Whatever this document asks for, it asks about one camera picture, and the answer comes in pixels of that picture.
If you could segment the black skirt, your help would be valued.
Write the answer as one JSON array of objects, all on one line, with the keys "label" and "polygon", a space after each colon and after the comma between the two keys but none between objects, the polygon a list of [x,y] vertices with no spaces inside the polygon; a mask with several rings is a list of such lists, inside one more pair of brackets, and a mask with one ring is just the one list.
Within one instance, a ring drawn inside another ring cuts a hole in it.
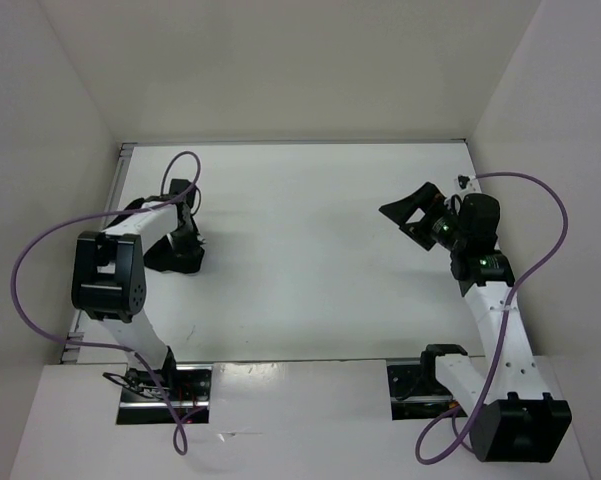
[{"label": "black skirt", "polygon": [[144,254],[146,268],[165,273],[195,274],[200,271],[205,250],[196,235],[161,238]]}]

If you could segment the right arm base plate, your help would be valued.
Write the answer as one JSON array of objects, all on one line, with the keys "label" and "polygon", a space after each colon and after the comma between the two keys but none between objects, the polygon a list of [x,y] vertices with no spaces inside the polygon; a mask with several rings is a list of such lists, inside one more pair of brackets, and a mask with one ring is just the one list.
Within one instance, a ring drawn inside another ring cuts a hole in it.
[{"label": "right arm base plate", "polygon": [[386,372],[394,421],[434,419],[457,406],[445,387],[425,378],[419,361],[387,362]]}]

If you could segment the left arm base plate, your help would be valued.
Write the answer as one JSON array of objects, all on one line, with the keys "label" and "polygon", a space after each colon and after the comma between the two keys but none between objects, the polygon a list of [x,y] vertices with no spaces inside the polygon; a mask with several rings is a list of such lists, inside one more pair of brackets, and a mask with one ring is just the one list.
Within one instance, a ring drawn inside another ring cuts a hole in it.
[{"label": "left arm base plate", "polygon": [[[212,386],[211,364],[181,364],[163,389],[184,424],[207,424]],[[173,424],[164,398],[147,372],[128,369],[103,377],[121,388],[117,425]]]}]

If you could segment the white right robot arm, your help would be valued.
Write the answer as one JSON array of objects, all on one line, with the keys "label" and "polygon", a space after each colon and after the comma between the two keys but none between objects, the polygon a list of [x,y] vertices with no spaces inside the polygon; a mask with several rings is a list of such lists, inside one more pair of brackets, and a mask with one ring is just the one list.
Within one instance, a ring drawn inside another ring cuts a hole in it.
[{"label": "white right robot arm", "polygon": [[379,211],[425,250],[439,245],[450,254],[450,270],[478,328],[488,370],[481,374],[456,344],[430,344],[421,354],[418,380],[430,393],[449,391],[454,406],[439,415],[455,438],[441,453],[426,457],[418,438],[415,454],[436,464],[458,448],[481,462],[549,463],[572,421],[569,404],[553,396],[540,374],[517,302],[522,280],[498,247],[501,207],[459,177],[455,195],[424,183],[414,193]]}]

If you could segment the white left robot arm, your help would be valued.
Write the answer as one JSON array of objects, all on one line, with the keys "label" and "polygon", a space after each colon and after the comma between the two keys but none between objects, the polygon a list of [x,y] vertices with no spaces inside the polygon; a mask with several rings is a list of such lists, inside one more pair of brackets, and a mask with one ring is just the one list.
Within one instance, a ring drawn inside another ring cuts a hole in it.
[{"label": "white left robot arm", "polygon": [[103,325],[127,356],[125,376],[105,377],[140,397],[168,399],[181,382],[171,348],[145,311],[146,272],[200,271],[204,240],[192,211],[198,193],[192,182],[174,179],[166,193],[134,200],[106,228],[77,239],[73,305]]}]

